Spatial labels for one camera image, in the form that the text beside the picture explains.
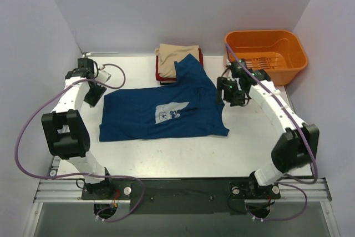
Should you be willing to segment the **blue t shirt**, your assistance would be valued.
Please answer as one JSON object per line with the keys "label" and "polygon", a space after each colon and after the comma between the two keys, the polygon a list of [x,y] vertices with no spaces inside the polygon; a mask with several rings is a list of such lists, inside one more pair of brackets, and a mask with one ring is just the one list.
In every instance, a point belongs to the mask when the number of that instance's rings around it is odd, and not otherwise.
{"label": "blue t shirt", "polygon": [[104,97],[100,142],[228,135],[224,104],[217,103],[216,86],[202,65],[191,54],[174,65],[175,83]]}

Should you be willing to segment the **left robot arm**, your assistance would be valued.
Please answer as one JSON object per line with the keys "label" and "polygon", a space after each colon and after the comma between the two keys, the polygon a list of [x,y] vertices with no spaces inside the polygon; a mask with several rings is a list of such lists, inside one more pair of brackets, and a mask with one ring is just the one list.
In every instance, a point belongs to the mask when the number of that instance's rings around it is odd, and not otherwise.
{"label": "left robot arm", "polygon": [[95,107],[111,75],[90,58],[79,58],[78,66],[65,76],[65,89],[51,113],[41,117],[51,155],[70,163],[84,177],[84,189],[101,199],[109,199],[114,185],[107,168],[89,151],[90,136],[80,115],[83,103]]}

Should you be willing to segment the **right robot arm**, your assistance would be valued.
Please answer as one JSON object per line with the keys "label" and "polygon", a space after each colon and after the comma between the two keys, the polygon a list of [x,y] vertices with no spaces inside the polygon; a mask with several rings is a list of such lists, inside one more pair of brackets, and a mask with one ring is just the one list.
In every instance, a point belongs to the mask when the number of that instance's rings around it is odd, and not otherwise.
{"label": "right robot arm", "polygon": [[228,62],[217,78],[217,102],[244,107],[250,100],[259,105],[280,137],[271,151],[271,161],[251,174],[248,193],[260,198],[267,192],[267,186],[307,164],[316,179],[319,129],[296,115],[263,69],[248,69],[243,59]]}

